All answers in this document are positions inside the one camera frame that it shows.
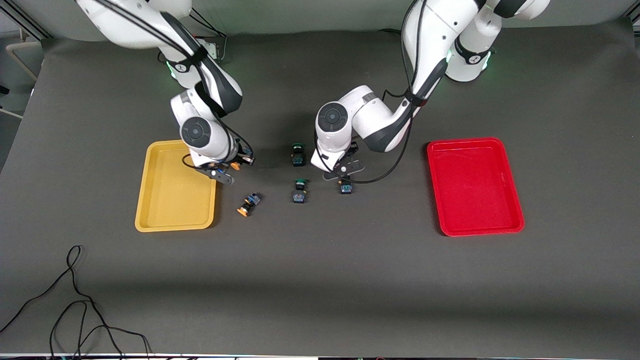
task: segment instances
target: red tray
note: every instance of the red tray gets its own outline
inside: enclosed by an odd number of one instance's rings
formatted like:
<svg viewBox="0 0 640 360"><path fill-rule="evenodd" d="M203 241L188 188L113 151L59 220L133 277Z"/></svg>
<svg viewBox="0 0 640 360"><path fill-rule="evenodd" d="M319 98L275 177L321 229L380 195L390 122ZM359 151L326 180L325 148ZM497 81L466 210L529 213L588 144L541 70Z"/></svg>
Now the red tray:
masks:
<svg viewBox="0 0 640 360"><path fill-rule="evenodd" d="M440 140L427 158L442 232L448 236L517 233L524 217L502 142Z"/></svg>

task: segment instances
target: plastic tray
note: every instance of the plastic tray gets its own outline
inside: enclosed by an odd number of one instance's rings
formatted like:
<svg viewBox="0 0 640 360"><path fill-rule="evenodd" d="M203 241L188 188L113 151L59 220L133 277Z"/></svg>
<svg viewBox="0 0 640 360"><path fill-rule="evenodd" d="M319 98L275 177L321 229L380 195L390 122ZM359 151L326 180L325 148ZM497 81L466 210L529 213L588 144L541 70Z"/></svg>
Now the plastic tray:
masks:
<svg viewBox="0 0 640 360"><path fill-rule="evenodd" d="M442 232L448 236L517 233L524 228L502 142L440 140L427 146Z"/></svg>
<svg viewBox="0 0 640 360"><path fill-rule="evenodd" d="M149 145L136 212L138 231L205 229L213 222L216 181L182 164L188 152L182 140Z"/></svg>

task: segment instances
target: metal frame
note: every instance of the metal frame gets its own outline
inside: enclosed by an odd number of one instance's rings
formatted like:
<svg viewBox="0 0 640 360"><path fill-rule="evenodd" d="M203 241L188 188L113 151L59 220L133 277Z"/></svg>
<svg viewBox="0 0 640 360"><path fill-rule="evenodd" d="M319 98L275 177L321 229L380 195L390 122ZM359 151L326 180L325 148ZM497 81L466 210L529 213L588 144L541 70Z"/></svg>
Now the metal frame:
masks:
<svg viewBox="0 0 640 360"><path fill-rule="evenodd" d="M627 12L625 12L625 16L630 17L631 22L633 22L635 26L640 26L640 0L631 5Z"/></svg>
<svg viewBox="0 0 640 360"><path fill-rule="evenodd" d="M31 79L33 79L33 81L36 81L38 79L38 77L15 54L16 50L28 49L30 47L40 47L40 43L39 42L19 42L19 43L16 43L16 44L10 44L10 45L6 46L6 52L9 54L11 59L13 59L18 64L18 66L20 66L24 70L24 72L26 72L27 75L29 75L29 77L31 77Z"/></svg>
<svg viewBox="0 0 640 360"><path fill-rule="evenodd" d="M13 0L0 0L0 11L38 41L41 41L44 38L53 37L46 29L35 22L35 20L33 20L23 9L16 5Z"/></svg>
<svg viewBox="0 0 640 360"><path fill-rule="evenodd" d="M2 108L0 108L0 113L11 115L11 116L17 117L18 119L22 120L22 115L18 115L16 113L12 113L10 111L6 111L5 109L2 109Z"/></svg>

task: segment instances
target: robot logo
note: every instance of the robot logo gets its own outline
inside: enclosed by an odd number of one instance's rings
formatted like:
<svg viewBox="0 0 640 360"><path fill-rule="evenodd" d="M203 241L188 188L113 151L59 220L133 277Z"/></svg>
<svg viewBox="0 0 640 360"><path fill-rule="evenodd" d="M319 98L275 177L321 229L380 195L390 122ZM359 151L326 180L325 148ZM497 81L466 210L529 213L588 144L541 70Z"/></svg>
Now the robot logo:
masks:
<svg viewBox="0 0 640 360"><path fill-rule="evenodd" d="M472 64L477 64L482 57L480 55L473 55L469 58L469 62Z"/></svg>

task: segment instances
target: black joint cap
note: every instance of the black joint cap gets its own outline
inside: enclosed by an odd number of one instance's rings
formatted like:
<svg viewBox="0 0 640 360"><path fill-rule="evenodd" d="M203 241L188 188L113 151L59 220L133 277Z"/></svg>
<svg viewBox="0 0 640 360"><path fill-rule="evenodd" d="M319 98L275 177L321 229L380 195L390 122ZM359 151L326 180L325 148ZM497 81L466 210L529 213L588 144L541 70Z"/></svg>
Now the black joint cap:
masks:
<svg viewBox="0 0 640 360"><path fill-rule="evenodd" d="M474 0L476 2L476 5L478 5L478 10L480 10L485 4L486 4L486 0Z"/></svg>
<svg viewBox="0 0 640 360"><path fill-rule="evenodd" d="M508 19L513 17L526 2L527 0L502 0L495 6L493 12L499 17Z"/></svg>
<svg viewBox="0 0 640 360"><path fill-rule="evenodd" d="M426 99L422 99L419 96L412 94L411 89L407 89L404 93L404 98L409 100L409 102L417 108L421 108L427 104Z"/></svg>

